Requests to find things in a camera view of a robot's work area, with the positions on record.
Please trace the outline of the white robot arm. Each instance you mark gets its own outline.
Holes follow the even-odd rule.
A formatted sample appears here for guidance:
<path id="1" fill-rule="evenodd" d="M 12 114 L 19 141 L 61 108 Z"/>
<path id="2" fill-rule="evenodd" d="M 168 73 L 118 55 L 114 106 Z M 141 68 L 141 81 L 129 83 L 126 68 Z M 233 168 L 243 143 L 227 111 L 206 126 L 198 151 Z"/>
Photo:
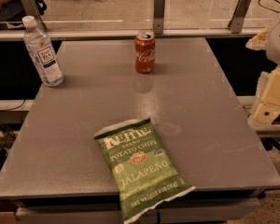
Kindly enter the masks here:
<path id="1" fill-rule="evenodd" d="M 264 129 L 280 115 L 280 13 L 270 26 L 249 39 L 245 46 L 264 50 L 267 59 L 277 64 L 272 72 L 260 73 L 256 98 L 248 116 L 250 127 Z"/>

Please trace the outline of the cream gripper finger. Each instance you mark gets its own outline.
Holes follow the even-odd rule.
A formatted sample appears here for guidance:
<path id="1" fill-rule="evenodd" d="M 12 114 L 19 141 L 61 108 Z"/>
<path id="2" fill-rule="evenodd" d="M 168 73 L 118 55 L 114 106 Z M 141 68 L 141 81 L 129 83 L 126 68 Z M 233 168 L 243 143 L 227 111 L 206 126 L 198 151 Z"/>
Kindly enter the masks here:
<path id="1" fill-rule="evenodd" d="M 249 125 L 271 125 L 280 115 L 280 65 L 271 73 L 260 74 L 255 101 L 249 116 Z"/>
<path id="2" fill-rule="evenodd" d="M 254 35 L 247 41 L 245 47 L 252 50 L 266 50 L 268 31 L 268 27 L 262 29 L 257 35 Z"/>

